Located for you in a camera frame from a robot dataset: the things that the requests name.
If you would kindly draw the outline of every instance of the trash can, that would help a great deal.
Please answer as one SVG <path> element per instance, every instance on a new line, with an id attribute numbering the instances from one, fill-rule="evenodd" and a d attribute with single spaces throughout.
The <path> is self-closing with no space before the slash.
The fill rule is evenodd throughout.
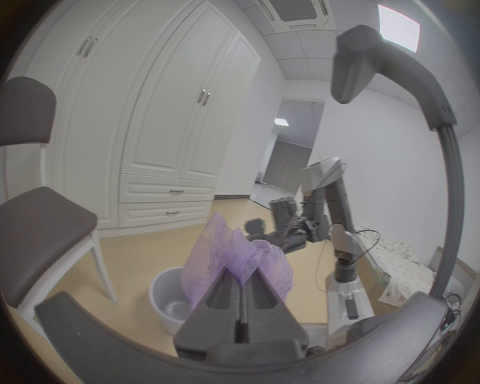
<path id="1" fill-rule="evenodd" d="M 148 296 L 165 330 L 174 335 L 187 319 L 190 303 L 180 284 L 182 267 L 160 272 L 152 281 Z"/>

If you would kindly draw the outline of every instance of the brown chair seat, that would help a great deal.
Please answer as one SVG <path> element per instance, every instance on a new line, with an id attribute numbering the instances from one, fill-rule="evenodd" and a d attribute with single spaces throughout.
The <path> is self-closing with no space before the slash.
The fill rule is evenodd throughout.
<path id="1" fill-rule="evenodd" d="M 48 187 L 0 205 L 0 289 L 18 308 L 36 281 L 97 226 L 97 216 Z"/>

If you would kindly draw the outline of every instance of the ceiling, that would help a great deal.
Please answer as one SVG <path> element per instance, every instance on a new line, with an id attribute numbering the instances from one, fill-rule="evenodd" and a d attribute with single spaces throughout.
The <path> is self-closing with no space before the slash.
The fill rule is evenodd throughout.
<path id="1" fill-rule="evenodd" d="M 289 126 L 274 126 L 277 140 L 312 148 L 323 111 L 323 105 L 315 102 L 283 100 L 277 117 Z"/>
<path id="2" fill-rule="evenodd" d="M 463 136 L 480 124 L 480 95 L 455 44 L 413 0 L 329 0 L 337 30 L 275 33 L 254 0 L 234 0 L 264 37 L 287 79 L 330 81 L 336 36 L 358 24 L 379 30 L 378 4 L 398 11 L 420 24 L 418 60 L 438 80 L 456 114 L 457 134 Z M 391 80 L 377 74 L 369 85 L 418 108 L 415 98 Z"/>

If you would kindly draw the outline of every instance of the gray curtain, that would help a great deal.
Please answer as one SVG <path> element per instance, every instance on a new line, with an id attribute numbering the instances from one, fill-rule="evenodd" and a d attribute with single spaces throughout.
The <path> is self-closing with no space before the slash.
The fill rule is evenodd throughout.
<path id="1" fill-rule="evenodd" d="M 299 170 L 307 166 L 310 148 L 277 141 L 265 171 L 264 183 L 297 194 L 300 186 Z"/>

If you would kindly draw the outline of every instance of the white wardrobe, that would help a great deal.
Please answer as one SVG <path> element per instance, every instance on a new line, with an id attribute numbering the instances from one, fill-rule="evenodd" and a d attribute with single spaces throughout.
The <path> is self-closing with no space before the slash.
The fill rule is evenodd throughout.
<path id="1" fill-rule="evenodd" d="M 49 186 L 96 213 L 103 237 L 204 222 L 259 63 L 208 1 L 77 0 L 25 73 L 58 99 Z"/>

